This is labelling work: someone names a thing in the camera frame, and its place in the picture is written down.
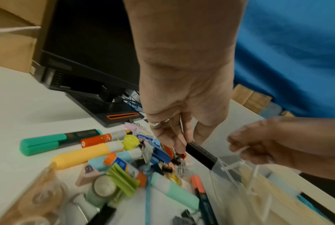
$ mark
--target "white cord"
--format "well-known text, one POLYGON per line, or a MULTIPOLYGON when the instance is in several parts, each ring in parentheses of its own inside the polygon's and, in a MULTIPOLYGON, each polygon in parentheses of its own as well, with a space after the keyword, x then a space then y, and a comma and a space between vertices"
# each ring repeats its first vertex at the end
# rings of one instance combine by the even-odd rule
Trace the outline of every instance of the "white cord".
POLYGON ((37 30, 40 29, 39 26, 30 26, 30 27, 9 27, 9 28, 0 28, 0 33, 10 33, 19 30, 37 30))

